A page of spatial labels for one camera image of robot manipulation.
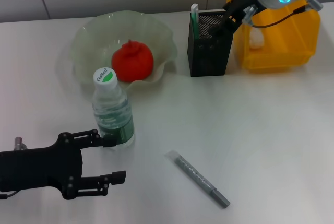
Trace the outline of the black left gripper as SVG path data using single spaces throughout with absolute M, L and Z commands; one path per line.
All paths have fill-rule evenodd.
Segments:
M 3 151 L 1 192 L 54 187 L 64 199 L 106 196 L 109 185 L 125 182 L 126 171 L 81 178 L 80 148 L 115 146 L 115 137 L 101 137 L 97 129 L 92 129 L 72 134 L 61 133 L 49 147 Z

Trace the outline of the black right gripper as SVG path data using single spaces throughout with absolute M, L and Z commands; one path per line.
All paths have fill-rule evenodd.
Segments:
M 249 25 L 252 23 L 252 17 L 258 8 L 257 0 L 230 0 L 223 6 L 225 13 L 217 15 L 218 23 L 210 27 L 208 33 L 212 37 L 233 35 L 242 23 Z

